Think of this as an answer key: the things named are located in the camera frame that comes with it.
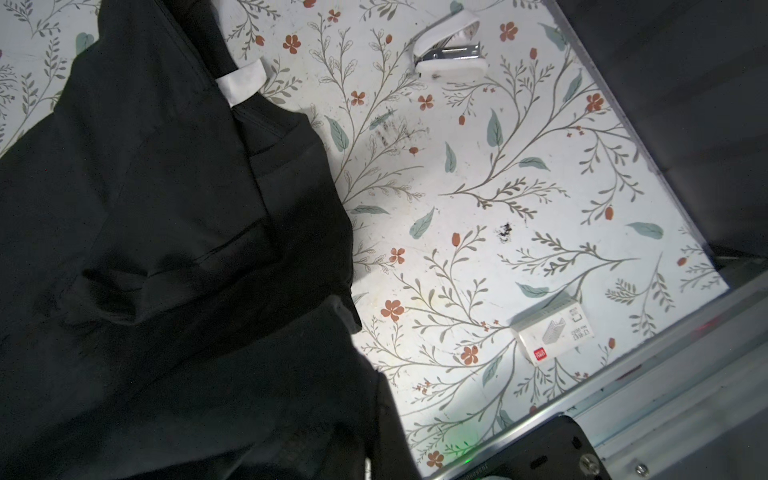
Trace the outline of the black t-shirt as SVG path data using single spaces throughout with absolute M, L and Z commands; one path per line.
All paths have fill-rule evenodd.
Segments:
M 105 1 L 1 160 L 5 479 L 416 479 L 309 118 L 207 1 Z

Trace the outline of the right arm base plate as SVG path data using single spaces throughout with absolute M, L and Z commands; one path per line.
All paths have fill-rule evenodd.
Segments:
M 558 416 L 509 444 L 459 479 L 611 480 L 580 425 Z

